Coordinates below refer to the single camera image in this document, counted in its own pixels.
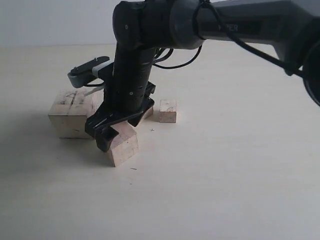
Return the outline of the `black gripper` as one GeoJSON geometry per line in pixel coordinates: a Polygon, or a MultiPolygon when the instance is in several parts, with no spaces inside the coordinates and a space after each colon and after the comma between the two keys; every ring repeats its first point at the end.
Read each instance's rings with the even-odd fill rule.
{"type": "Polygon", "coordinates": [[[147,85],[155,54],[155,48],[116,48],[113,75],[105,87],[104,100],[85,123],[85,132],[95,135],[102,152],[107,152],[119,135],[112,125],[127,121],[137,127],[144,113],[154,105],[150,94],[155,86],[147,88],[147,85]]]}

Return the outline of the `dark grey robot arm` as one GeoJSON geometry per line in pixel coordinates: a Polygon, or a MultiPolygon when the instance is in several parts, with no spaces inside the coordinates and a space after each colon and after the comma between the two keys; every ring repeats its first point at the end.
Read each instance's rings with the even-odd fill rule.
{"type": "Polygon", "coordinates": [[[102,71],[103,102],[85,124],[107,152],[118,132],[137,126],[154,105],[149,82],[160,49],[200,51],[206,40],[231,41],[302,79],[320,102],[320,3],[317,0],[121,1],[112,15],[114,61],[102,71]]]}

